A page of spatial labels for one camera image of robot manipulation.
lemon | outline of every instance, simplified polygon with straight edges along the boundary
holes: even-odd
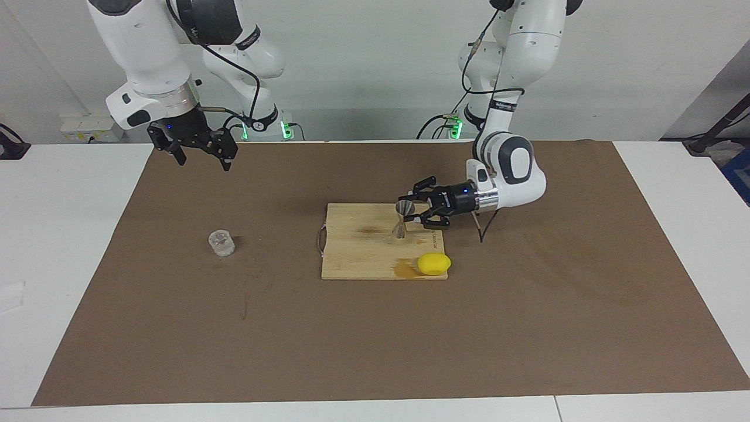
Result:
[[[424,254],[417,261],[419,272],[426,276],[439,276],[451,267],[451,258],[446,254]]]

white power box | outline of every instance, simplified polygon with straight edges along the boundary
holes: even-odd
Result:
[[[111,117],[67,117],[60,131],[74,143],[122,142],[127,136]]]

cutting board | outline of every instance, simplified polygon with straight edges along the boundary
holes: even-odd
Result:
[[[426,205],[417,207],[420,213]],[[396,239],[398,214],[392,203],[330,203],[323,252],[324,280],[446,280],[424,276],[417,259],[431,252],[445,253],[443,233],[420,224],[406,224],[406,238]]]

brown table surface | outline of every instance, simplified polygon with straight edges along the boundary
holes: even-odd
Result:
[[[483,245],[454,219],[439,282],[322,281],[315,238],[328,203],[463,181],[469,144],[152,155],[33,404],[750,389],[613,145],[535,148],[547,194]]]

green led indicator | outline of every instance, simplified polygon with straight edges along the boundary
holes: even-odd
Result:
[[[451,128],[451,138],[452,139],[460,139],[461,138],[461,131],[464,129],[464,122],[461,121],[461,119],[456,119],[456,124],[453,125],[453,128]]]
[[[289,127],[288,124],[284,123],[283,120],[279,120],[281,122],[281,133],[283,134],[284,140],[288,140],[292,138],[292,129]]]

